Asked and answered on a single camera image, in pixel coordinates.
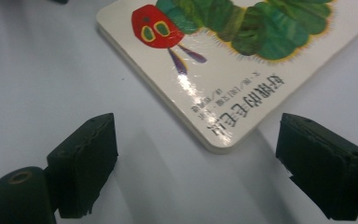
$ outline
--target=red caterpillar head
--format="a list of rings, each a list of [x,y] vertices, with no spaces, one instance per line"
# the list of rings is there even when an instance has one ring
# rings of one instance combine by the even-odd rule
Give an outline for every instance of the red caterpillar head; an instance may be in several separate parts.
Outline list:
[[[168,49],[185,36],[157,7],[146,5],[132,12],[132,29],[144,44],[155,49]]]

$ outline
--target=white table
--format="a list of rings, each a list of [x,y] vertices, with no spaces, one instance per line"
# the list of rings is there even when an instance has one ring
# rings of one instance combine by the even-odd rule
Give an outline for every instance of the white table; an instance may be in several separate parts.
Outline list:
[[[92,215],[58,223],[336,223],[289,180],[274,151],[282,112],[358,145],[358,37],[218,156],[99,34],[95,15],[112,2],[0,0],[0,177],[45,168],[83,122],[113,112],[117,166]]]

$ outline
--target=book cover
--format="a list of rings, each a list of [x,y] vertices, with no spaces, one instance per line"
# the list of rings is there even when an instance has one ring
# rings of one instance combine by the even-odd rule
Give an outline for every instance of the book cover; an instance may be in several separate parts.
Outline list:
[[[203,145],[225,154],[358,35],[358,1],[118,0],[97,22]]]

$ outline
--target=caterpillar illustration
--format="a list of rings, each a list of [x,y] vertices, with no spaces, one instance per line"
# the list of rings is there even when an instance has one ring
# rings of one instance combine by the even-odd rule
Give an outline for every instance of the caterpillar illustration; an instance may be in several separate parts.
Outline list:
[[[171,50],[179,46],[199,63],[200,54],[179,45],[185,35],[207,28],[244,56],[284,59],[327,28],[332,0],[268,0],[237,7],[230,0],[158,0],[133,11],[132,29],[147,46],[168,49],[179,74],[184,62]]]

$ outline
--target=green caterpillar body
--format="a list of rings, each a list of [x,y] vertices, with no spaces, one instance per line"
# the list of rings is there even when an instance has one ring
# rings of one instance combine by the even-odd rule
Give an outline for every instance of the green caterpillar body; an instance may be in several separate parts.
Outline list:
[[[268,0],[237,7],[230,0],[158,0],[183,33],[205,27],[241,55],[280,60],[327,28],[331,0]]]

